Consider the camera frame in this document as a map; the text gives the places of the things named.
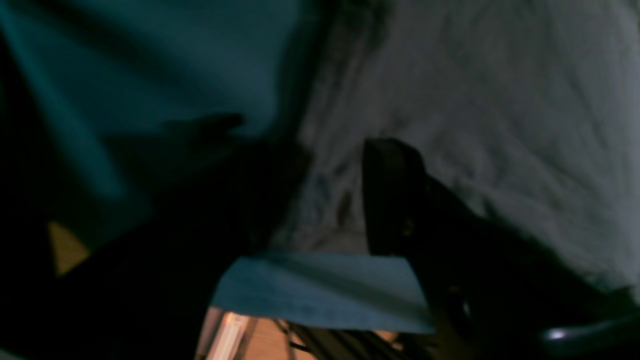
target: black object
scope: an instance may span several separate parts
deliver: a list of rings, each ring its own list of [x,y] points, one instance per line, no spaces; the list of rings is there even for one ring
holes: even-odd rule
[[[365,145],[367,237],[405,256],[432,311],[445,359],[636,359],[640,316],[551,251],[475,217],[397,140]]]
[[[291,324],[318,360],[408,360],[371,331],[336,331]]]

